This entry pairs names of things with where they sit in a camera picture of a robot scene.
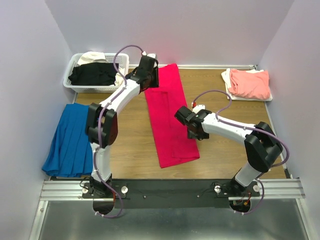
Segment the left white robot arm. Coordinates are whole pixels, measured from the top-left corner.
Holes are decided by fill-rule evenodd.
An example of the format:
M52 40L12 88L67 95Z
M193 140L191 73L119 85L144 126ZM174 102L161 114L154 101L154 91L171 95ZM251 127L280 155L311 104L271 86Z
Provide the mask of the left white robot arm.
M126 82L104 101L89 105L85 133L93 154L91 176L97 181L93 191L101 198L107 197L111 191L107 181L112 176L110 152L118 136L118 117L134 97L149 88L159 87L158 64L155 53L143 55L138 67L125 76Z

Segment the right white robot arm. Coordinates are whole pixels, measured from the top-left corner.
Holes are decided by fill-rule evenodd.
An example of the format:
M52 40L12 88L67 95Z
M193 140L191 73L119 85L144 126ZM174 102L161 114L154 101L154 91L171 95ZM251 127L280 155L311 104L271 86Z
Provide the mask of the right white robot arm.
M244 145L247 163L226 185L228 193L241 196L260 175L267 173L283 151L280 140L265 122L246 124L219 117L206 109L197 112L182 106L174 117L187 128L189 139L204 140L219 135Z

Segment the red t shirt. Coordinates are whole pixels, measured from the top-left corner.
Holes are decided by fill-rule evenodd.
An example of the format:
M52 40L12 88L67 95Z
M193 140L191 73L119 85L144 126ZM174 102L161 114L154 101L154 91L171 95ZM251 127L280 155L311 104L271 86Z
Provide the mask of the red t shirt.
M172 167L200 158L197 143L176 118L187 105L177 64L158 69L159 87L144 92L159 166Z

